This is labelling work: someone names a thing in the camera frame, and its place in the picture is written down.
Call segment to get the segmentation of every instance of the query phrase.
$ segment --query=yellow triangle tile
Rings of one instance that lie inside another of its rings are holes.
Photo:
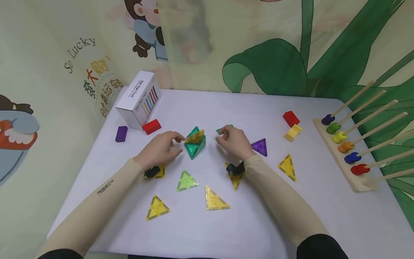
[[[220,196],[218,196],[207,185],[206,185],[206,203],[207,203],[206,208],[208,211],[224,210],[224,209],[230,208],[230,205],[228,205],[225,201],[223,201],[223,199],[220,198]]]
[[[242,173],[242,174],[240,174],[240,175],[236,175],[236,176],[231,175],[229,172],[227,172],[227,173],[229,174],[229,177],[230,177],[231,183],[232,183],[232,185],[233,185],[233,190],[237,191],[237,189],[238,189],[238,187],[239,187],[239,185],[240,185],[240,182],[241,182],[241,178],[242,178],[242,176],[243,176],[243,173]]]
[[[295,169],[293,167],[292,156],[289,154],[283,159],[282,163],[277,166],[284,172],[292,181],[296,182]]]
[[[159,165],[158,167],[159,167],[159,172],[154,176],[154,178],[164,178],[166,164]]]
[[[167,214],[168,212],[171,212],[170,208],[157,195],[154,195],[147,214],[147,221]]]

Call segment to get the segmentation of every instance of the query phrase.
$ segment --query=purple triangle tile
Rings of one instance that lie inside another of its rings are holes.
[[[267,156],[267,147],[266,147],[266,139],[261,139],[259,141],[254,142],[252,145],[252,149],[254,151],[259,152],[260,154]]]

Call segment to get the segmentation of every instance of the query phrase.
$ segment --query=green triangle tile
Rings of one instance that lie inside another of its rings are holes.
[[[187,190],[197,185],[198,183],[196,182],[196,180],[186,170],[183,170],[183,173],[181,174],[181,178],[177,186],[177,191]]]
[[[230,124],[230,126],[232,126],[233,127],[233,124]],[[221,130],[221,128],[218,128],[218,129],[216,129],[216,132],[219,132]],[[224,132],[224,133],[226,133],[226,132]],[[224,134],[223,133],[223,134]]]
[[[200,130],[198,129],[198,126],[196,126],[191,132],[190,132],[190,134],[188,134],[188,136],[187,136],[187,138],[189,137],[189,136],[191,136],[191,135],[193,135],[194,133],[197,133],[197,132],[199,132]]]
[[[184,146],[187,149],[187,152],[190,155],[190,158],[194,159],[195,152],[197,151],[199,145],[197,145],[197,144],[184,144]]]
[[[206,146],[206,135],[203,135],[203,139],[201,140],[201,143],[199,144],[198,149],[196,150],[194,154],[194,157],[198,155],[205,146]]]

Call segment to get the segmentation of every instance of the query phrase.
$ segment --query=hand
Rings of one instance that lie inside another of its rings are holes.
[[[179,148],[170,151],[170,147],[173,146],[173,139],[177,143],[185,140],[183,135],[175,131],[158,134],[133,160],[140,164],[144,171],[147,171],[156,165],[161,165],[174,159],[183,149]]]
[[[225,125],[219,131],[219,135],[224,132],[226,133],[223,136],[217,136],[216,140],[227,152],[237,156],[243,162],[256,154],[243,130]]]

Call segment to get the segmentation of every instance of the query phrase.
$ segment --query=white box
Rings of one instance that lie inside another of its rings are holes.
[[[140,71],[115,108],[130,128],[142,130],[160,98],[154,73]]]

